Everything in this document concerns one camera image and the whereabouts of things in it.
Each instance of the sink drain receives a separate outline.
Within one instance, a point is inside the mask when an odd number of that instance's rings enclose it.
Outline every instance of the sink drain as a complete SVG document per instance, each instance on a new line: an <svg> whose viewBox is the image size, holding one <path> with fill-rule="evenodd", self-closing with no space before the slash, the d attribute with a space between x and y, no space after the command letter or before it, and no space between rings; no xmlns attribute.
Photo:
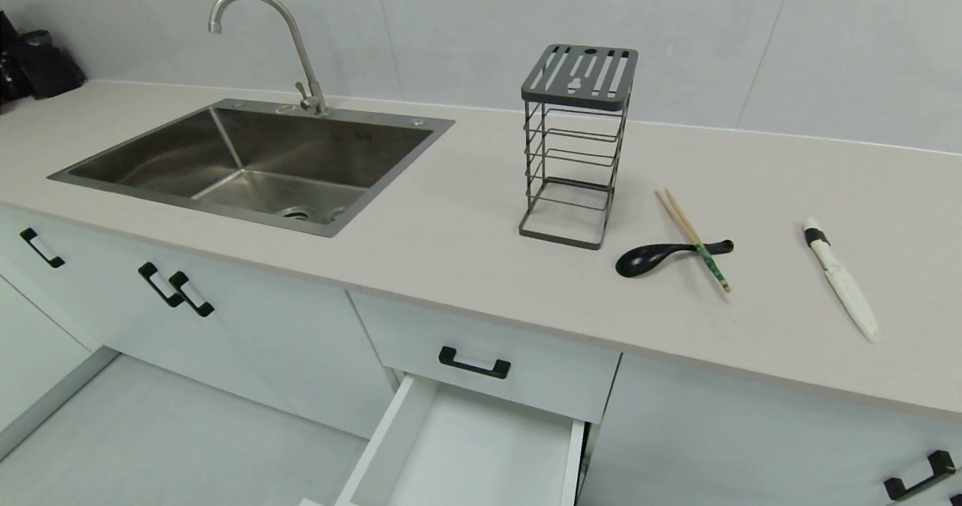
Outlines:
<svg viewBox="0 0 962 506"><path fill-rule="evenodd" d="M310 208L296 207L296 208L286 208L282 211L277 212L278 216L284 218L291 218L293 220L301 220L305 222L310 222L313 217L313 211Z"/></svg>

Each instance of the faucet spout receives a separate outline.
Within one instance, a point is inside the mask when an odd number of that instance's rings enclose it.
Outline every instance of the faucet spout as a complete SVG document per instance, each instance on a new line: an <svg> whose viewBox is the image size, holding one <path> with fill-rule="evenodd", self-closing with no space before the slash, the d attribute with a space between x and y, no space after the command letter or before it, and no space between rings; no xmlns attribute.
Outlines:
<svg viewBox="0 0 962 506"><path fill-rule="evenodd" d="M210 19L207 21L207 32L221 33L220 19L224 15L224 10L233 5L234 2L237 2L237 0L217 0L213 3L213 7L210 9ZM313 68L310 67L310 60L307 57L307 50L304 48L304 40L301 39L298 22L295 22L295 17L292 16L291 11L280 0L260 0L260 2L264 2L277 10L277 13L284 17L285 22L288 23L288 29L291 29L291 37L295 41L295 49L298 50L298 57L307 78L307 88L310 91L310 95L302 93L304 99L301 101L301 107L315 112L315 115L327 115L329 111L327 103L324 102L324 95L320 91L320 83L317 82L317 78L313 74Z"/></svg>

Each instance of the sink basin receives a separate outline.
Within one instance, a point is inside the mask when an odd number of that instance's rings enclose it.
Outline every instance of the sink basin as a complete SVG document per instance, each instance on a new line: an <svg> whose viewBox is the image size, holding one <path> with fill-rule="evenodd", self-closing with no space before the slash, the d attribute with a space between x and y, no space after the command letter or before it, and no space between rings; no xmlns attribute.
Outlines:
<svg viewBox="0 0 962 506"><path fill-rule="evenodd" d="M49 178L332 238L453 123L224 99Z"/></svg>

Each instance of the knife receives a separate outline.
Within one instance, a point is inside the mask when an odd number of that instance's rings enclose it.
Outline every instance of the knife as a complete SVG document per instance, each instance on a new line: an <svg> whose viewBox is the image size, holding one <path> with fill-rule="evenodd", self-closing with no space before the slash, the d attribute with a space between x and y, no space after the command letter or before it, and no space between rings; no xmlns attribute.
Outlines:
<svg viewBox="0 0 962 506"><path fill-rule="evenodd" d="M814 218L805 221L804 232L805 242L808 243L808 247L812 249L812 252L818 257L818 261L821 262L821 268L825 270L828 283L831 284L832 290L835 290L835 294L839 296L842 305L849 312L849 317L862 331L865 338L872 342L879 342L879 324L876 322L876 315L873 314L872 307L869 306L862 290L855 283L852 274L832 253L832 246L828 242L828 238L825 237L825 233L818 227Z"/></svg>

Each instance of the kitchen countertop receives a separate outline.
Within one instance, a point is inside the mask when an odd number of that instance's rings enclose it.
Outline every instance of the kitchen countertop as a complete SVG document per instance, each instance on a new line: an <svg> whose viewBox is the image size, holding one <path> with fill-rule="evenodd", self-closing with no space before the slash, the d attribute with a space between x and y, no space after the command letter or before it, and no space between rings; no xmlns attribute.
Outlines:
<svg viewBox="0 0 962 506"><path fill-rule="evenodd" d="M0 115L0 204L260 269L642 356L962 421L962 156L827 139L629 123L600 251L518 235L519 112L333 98L334 108L454 119L336 238L48 180L223 98L278 92L90 82ZM626 250L683 242L670 187L718 258L622 279ZM814 216L866 293L862 337L805 246Z"/></svg>

